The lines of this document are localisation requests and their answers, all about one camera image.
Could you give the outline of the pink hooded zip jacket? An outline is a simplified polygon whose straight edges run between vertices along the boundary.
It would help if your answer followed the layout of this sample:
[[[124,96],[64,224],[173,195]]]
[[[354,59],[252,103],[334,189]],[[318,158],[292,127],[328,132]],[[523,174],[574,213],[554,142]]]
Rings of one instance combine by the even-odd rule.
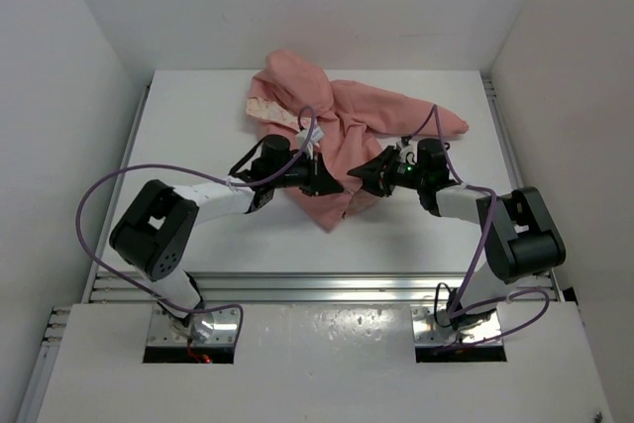
[[[348,171],[382,152],[379,135],[448,138],[469,130],[465,120],[442,107],[439,125],[425,123],[433,107],[429,101],[351,80],[331,80],[321,67],[292,51],[269,53],[264,69],[252,78],[246,104],[247,115],[259,124],[259,135],[282,135],[294,149],[300,147],[297,134],[310,124],[310,115],[300,112],[304,106],[315,111],[323,132],[319,151],[344,191],[323,197],[309,197],[297,188],[286,193],[327,232],[376,203]]]

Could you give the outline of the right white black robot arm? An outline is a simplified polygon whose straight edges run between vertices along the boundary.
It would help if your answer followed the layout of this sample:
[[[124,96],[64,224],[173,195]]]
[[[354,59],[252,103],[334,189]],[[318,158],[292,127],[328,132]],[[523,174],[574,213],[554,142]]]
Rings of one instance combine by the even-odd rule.
[[[475,256],[462,284],[450,291],[440,326],[459,330],[475,324],[508,298],[520,279],[566,259],[561,234],[537,188],[498,195],[461,182],[452,176],[447,145],[438,139],[419,141],[413,159],[402,147],[388,147],[349,175],[376,197],[388,197],[397,187],[411,189],[431,215],[479,226]]]

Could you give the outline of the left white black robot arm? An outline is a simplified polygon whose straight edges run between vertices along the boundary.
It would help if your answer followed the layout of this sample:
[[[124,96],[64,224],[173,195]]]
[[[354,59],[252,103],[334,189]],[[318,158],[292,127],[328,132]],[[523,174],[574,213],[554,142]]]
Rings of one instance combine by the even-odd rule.
[[[279,188],[309,197],[339,194],[344,187],[319,153],[294,150],[289,139],[267,135],[231,169],[229,176],[190,186],[148,181],[113,228],[110,247],[167,300],[161,308],[186,328],[194,309],[205,306],[193,277],[180,265],[195,226],[229,215],[254,213]]]

